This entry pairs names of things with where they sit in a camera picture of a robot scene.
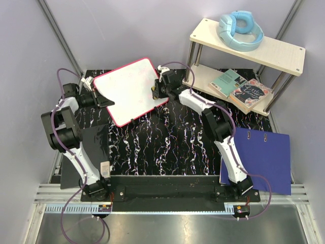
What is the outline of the pink-framed whiteboard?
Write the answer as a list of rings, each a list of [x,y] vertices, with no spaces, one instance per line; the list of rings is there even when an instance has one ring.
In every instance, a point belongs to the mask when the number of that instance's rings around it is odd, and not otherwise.
[[[94,87],[115,104],[107,110],[117,127],[123,127],[168,102],[153,99],[151,88],[158,74],[147,57],[96,77]]]

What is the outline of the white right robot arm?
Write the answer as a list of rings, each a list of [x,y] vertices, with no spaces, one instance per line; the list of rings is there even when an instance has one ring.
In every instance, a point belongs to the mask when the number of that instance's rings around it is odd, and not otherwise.
[[[174,71],[158,67],[159,78],[151,88],[154,99],[169,98],[189,107],[201,116],[203,129],[217,146],[226,165],[231,197],[243,201],[253,188],[253,182],[244,168],[234,142],[235,123],[222,103],[215,103],[195,93],[176,78]]]

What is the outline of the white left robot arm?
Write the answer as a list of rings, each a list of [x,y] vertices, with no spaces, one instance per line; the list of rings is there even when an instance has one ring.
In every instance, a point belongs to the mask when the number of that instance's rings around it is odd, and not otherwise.
[[[91,199],[105,201],[110,194],[110,181],[95,168],[83,147],[83,136],[75,112],[81,107],[105,108],[115,102],[102,96],[93,87],[79,94],[79,86],[68,83],[60,86],[61,98],[41,120],[49,145],[70,160],[80,175],[82,193]]]

